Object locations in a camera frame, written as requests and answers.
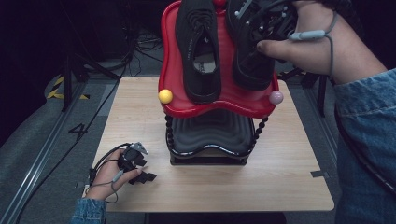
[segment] dark background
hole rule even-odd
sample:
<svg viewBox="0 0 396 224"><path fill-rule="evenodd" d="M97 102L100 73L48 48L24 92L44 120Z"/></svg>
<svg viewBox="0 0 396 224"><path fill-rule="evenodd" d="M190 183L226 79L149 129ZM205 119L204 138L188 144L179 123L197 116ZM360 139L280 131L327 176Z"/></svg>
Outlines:
<svg viewBox="0 0 396 224"><path fill-rule="evenodd" d="M0 2L0 146L46 103L44 89L58 76L70 49L92 60L119 58L140 28L161 36L172 0ZM352 0L364 42L387 68L396 67L393 1Z"/></svg>

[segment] red tray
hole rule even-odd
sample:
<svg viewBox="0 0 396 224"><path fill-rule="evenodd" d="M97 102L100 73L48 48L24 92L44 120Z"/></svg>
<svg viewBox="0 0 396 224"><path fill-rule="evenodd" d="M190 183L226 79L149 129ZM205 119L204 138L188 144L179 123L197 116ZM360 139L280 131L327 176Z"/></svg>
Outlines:
<svg viewBox="0 0 396 224"><path fill-rule="evenodd" d="M180 1L172 3L163 13L163 67L158 91L168 89L173 93L169 104L162 104L164 113L175 118L190 118L209 110L223 108L250 118L266 118L275 109L269 97L278 91L276 73L270 86L264 91L247 91L233 83L232 64L234 44L225 27L225 11L217 12L218 38L221 71L221 94L217 101L207 105L197 105L184 92L183 67L175 37L175 24Z"/></svg>

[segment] wooden table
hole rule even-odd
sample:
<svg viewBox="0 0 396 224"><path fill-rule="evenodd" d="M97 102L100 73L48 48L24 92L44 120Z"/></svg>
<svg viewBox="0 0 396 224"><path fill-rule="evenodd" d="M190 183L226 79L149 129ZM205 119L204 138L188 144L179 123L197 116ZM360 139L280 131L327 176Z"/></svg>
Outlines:
<svg viewBox="0 0 396 224"><path fill-rule="evenodd" d="M141 142L148 151L144 170L158 176L153 182L124 186L119 201L107 211L333 209L324 178L311 174L320 170L318 162L283 81L279 88L284 102L269 117L245 166L171 165L157 88L157 77L124 77L120 82L93 164L115 146Z"/></svg>

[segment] person's hand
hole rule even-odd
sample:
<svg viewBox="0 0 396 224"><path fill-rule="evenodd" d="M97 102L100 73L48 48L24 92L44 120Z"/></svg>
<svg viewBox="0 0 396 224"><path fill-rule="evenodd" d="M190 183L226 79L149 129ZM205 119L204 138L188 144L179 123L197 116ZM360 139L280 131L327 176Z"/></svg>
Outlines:
<svg viewBox="0 0 396 224"><path fill-rule="evenodd" d="M102 168L100 168L95 180L92 183L92 187L85 195L85 198L105 200L108 196L114 193L114 190L119 190L123 184L127 183L129 180L139 176L142 173L140 169L126 172L120 177L119 180L113 183L114 190L113 188L111 188L111 181L113 180L114 176L116 176L116 174L120 171L119 166L117 165L117 160L122 152L123 149L116 150L106 158L106 160L104 161L105 164L102 166Z"/></svg>
<svg viewBox="0 0 396 224"><path fill-rule="evenodd" d="M295 32L329 30L333 20L330 8L315 1L293 4L298 13ZM333 40L333 78L336 83L347 83L387 70L340 15L329 35ZM257 49L269 57L289 61L307 72L330 73L331 51L327 38L310 41L263 40L258 43Z"/></svg>

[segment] denim sleeve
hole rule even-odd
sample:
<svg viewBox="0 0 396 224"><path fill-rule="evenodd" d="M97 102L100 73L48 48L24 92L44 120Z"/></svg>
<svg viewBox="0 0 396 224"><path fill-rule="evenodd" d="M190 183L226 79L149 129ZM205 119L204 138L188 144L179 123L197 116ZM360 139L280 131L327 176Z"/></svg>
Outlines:
<svg viewBox="0 0 396 224"><path fill-rule="evenodd" d="M334 87L337 110L358 150L396 183L396 69ZM389 194L339 141L337 172L342 195L336 224L396 223L396 197Z"/></svg>
<svg viewBox="0 0 396 224"><path fill-rule="evenodd" d="M78 199L70 224L104 224L106 223L106 206L105 201Z"/></svg>
<svg viewBox="0 0 396 224"><path fill-rule="evenodd" d="M396 68L334 90L346 131L363 155L396 182Z"/></svg>

